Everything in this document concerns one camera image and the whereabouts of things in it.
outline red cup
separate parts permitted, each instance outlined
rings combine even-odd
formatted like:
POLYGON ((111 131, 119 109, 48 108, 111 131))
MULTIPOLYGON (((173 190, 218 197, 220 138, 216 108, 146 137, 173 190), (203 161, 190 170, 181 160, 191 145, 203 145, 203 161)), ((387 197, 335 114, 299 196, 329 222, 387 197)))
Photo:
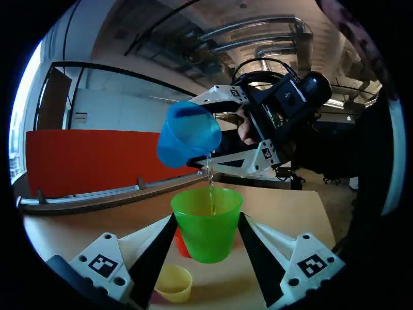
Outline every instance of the red cup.
POLYGON ((181 254, 183 257, 192 258, 191 255, 188 252, 188 249, 186 248, 184 239, 182 238, 182 234, 181 234, 181 231, 179 230, 179 228, 177 228, 174 239, 175 239, 175 243, 177 245, 179 254, 181 254))

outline wooden table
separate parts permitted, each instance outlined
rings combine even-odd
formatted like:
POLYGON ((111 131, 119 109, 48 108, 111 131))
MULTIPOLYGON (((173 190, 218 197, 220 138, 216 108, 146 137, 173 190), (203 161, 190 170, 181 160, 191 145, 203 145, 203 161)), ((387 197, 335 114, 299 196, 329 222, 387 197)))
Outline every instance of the wooden table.
MULTIPOLYGON (((215 185, 238 191, 244 199, 242 211, 255 220, 292 237, 311 232, 327 247, 334 246, 331 226, 316 192, 215 185)), ((204 186, 206 182, 200 182, 133 204, 90 213, 25 216, 24 225, 44 260, 59 254, 70 261, 102 233, 108 231, 118 238, 131 234, 169 215, 170 200, 177 193, 204 186)), ((171 305, 154 296, 151 309, 264 309, 264 299, 239 234, 231 254, 222 262, 202 264, 181 257, 174 242, 165 262, 181 265, 192 274, 191 298, 184 304, 171 305)))

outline hand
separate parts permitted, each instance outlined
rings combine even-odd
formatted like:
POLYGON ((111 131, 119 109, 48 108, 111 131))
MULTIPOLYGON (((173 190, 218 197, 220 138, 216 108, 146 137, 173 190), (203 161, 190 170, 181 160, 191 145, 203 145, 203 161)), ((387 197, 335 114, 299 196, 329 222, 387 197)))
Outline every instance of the hand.
POLYGON ((239 110, 237 115, 244 119, 244 122, 238 127, 238 135, 245 144, 250 145, 257 143, 251 138, 252 124, 248 117, 245 116, 244 110, 239 110))

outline red wall panel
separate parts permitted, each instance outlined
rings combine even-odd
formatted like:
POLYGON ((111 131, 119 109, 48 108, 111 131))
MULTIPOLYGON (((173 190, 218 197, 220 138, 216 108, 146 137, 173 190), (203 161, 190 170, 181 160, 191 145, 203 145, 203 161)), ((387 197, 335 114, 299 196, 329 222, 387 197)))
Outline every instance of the red wall panel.
POLYGON ((156 156, 159 133, 114 130, 38 130, 26 135, 30 190, 60 197, 155 182, 198 170, 168 168, 156 156))

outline floor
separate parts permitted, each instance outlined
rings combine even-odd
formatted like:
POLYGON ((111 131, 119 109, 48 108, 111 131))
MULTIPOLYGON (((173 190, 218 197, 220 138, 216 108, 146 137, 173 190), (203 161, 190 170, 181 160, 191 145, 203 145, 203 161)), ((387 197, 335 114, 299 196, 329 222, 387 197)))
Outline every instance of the floor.
POLYGON ((348 186, 348 179, 342 179, 342 183, 325 184, 323 175, 318 175, 310 170, 299 169, 297 174, 306 180, 303 190, 316 191, 328 218, 330 219, 332 231, 336 242, 347 235, 348 227, 352 219, 353 206, 351 202, 356 198, 357 192, 348 186))

